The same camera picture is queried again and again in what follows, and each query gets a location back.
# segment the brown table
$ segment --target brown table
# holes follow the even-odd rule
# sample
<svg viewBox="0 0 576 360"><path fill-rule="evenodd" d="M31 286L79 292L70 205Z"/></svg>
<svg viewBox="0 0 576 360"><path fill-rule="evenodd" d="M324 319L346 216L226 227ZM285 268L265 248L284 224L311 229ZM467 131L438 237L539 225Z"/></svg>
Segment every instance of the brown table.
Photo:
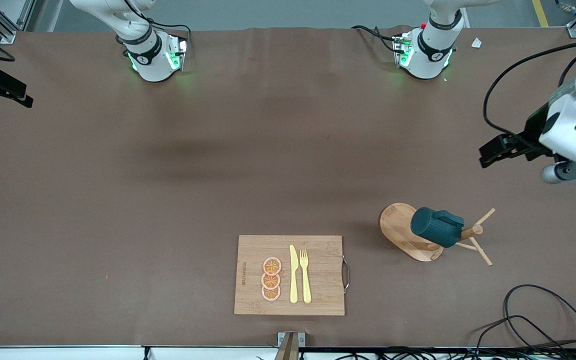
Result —
<svg viewBox="0 0 576 360"><path fill-rule="evenodd" d="M0 98L0 345L253 346L298 330L311 346L466 346L514 285L576 306L576 183L542 183L545 158L478 163L493 79L568 42L467 29L450 67L416 80L356 30L197 32L188 73L153 84L110 32L19 34L2 68L35 103ZM510 73L493 121L521 130L575 54ZM378 227L395 202L467 223L495 207L479 240L494 266L461 248L411 260ZM347 314L234 315L242 234L343 235ZM576 338L544 294L510 310ZM501 326L484 345L519 343Z"/></svg>

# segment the rectangular cutting board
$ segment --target rectangular cutting board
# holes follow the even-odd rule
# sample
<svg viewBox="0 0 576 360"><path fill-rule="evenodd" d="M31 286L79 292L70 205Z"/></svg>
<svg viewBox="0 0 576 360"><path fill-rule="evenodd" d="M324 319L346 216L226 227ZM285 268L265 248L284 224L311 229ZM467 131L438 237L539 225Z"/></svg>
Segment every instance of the rectangular cutting board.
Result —
<svg viewBox="0 0 576 360"><path fill-rule="evenodd" d="M297 270L299 301L290 302L290 245L308 251L311 303L304 303L302 268ZM345 315L342 280L342 241L336 235L240 235L235 284L235 314L247 315ZM261 294L264 260L281 261L281 294L268 301Z"/></svg>

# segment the citrus slice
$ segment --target citrus slice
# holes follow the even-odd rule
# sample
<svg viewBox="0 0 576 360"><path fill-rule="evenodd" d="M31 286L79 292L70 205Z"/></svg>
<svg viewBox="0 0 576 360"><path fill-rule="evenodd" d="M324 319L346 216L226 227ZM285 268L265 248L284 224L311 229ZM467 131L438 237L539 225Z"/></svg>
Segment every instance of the citrus slice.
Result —
<svg viewBox="0 0 576 360"><path fill-rule="evenodd" d="M267 273L261 275L261 286L264 289L277 289L277 287L279 287L279 282L281 282L279 275L268 275Z"/></svg>
<svg viewBox="0 0 576 360"><path fill-rule="evenodd" d="M282 270L282 262L276 257L268 257L263 262L263 272L267 275L277 275Z"/></svg>
<svg viewBox="0 0 576 360"><path fill-rule="evenodd" d="M281 287L277 287L277 289L272 290L265 289L264 287L261 288L261 296L263 296L263 298L268 301L275 301L279 299L279 296L281 294L282 294Z"/></svg>

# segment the teal mug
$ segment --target teal mug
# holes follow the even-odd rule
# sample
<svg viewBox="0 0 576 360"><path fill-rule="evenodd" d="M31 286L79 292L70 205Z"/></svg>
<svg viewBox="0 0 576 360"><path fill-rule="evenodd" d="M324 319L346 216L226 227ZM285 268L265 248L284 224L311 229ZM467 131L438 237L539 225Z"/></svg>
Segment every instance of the teal mug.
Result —
<svg viewBox="0 0 576 360"><path fill-rule="evenodd" d="M413 234L444 248L450 248L459 241L463 227L464 218L428 207L419 208L410 221Z"/></svg>

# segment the wooden mug holder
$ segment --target wooden mug holder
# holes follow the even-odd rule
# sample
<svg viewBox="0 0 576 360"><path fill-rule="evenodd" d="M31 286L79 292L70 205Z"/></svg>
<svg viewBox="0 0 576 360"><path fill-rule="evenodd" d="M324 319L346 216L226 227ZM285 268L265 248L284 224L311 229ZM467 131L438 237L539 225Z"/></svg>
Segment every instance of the wooden mug holder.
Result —
<svg viewBox="0 0 576 360"><path fill-rule="evenodd" d="M379 227L386 238L406 255L419 262L432 262L432 260L437 259L443 253L444 248L413 234L412 230L410 230L410 222L416 211L414 207L407 203L393 203L381 212ZM494 208L490 209L473 226L462 230L461 237L455 244L455 246L460 248L477 251L489 267L492 266L492 262L475 237L483 233L482 223L494 212ZM469 240L472 245L461 243L465 240Z"/></svg>

